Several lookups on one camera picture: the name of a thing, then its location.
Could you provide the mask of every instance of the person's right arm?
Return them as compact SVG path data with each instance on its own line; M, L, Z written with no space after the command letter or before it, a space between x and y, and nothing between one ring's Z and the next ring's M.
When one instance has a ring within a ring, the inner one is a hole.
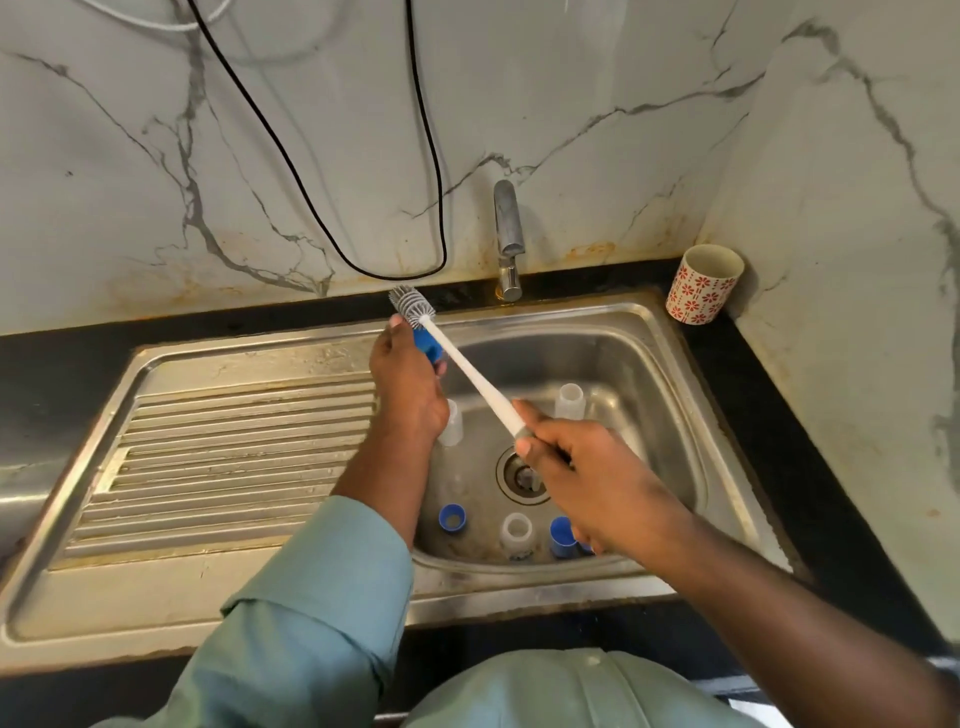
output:
M536 435L516 450L578 535L676 589L791 724L955 728L960 705L946 677L691 514L602 425L515 407Z

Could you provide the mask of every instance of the cleaning brush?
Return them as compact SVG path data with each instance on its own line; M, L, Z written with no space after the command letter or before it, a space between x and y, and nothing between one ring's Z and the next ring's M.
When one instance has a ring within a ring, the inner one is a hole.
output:
M399 285L390 292L390 303L394 305L397 312L407 320L413 328L425 328L431 335L440 342L450 358L456 362L460 370L467 375L473 386L484 401L490 406L501 423L510 430L510 434L517 437L527 437L532 433L524 424L523 420L516 413L510 400L500 394L500 391L487 381L477 371L477 368L470 364L469 360L460 353L453 343L446 337L440 328L434 323L433 317L437 315L430 302L423 297L422 293L411 285Z

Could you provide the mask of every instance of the white marble tile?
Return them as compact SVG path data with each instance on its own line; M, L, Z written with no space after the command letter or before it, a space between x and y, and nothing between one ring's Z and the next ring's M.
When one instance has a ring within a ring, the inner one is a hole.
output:
M950 0L802 0L700 238L748 259L737 324L955 642L958 27Z
M171 0L116 0L158 19ZM494 272L517 184L525 271L692 242L792 0L417 0L447 271ZM237 2L215 26L356 262L438 255L402 4ZM346 294L350 271L196 34L77 2L0 7L0 333Z

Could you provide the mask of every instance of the chrome faucet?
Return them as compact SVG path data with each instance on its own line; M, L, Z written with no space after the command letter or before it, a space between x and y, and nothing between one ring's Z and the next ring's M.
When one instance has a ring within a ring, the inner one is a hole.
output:
M523 228L520 226L516 190L508 180L500 180L493 186L493 216L496 219L496 254L500 266L496 297L512 303L523 293L520 289L520 277L516 272L516 257L526 253L527 249L523 245Z

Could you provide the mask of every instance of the white brush handle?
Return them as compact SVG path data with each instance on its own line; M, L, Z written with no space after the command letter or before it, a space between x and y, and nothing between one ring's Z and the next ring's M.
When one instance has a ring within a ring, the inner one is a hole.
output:
M503 426L510 430L510 434L515 438L518 437L526 428L526 424L516 413L514 406L510 404L510 400L500 394L500 390L490 384L487 378L480 374L476 367L470 364L469 360L460 353L460 350L453 346L453 342L446 338L446 334L440 331L440 328L433 322L433 319L429 316L423 316L420 318L420 323L426 330L433 334L433 338L440 342L440 345L444 348L444 351L449 354L450 358L457 362L457 366L467 375L467 379L473 382L473 386L477 388L477 392L480 393L480 396L487 402L490 409L493 410L493 414L500 418Z

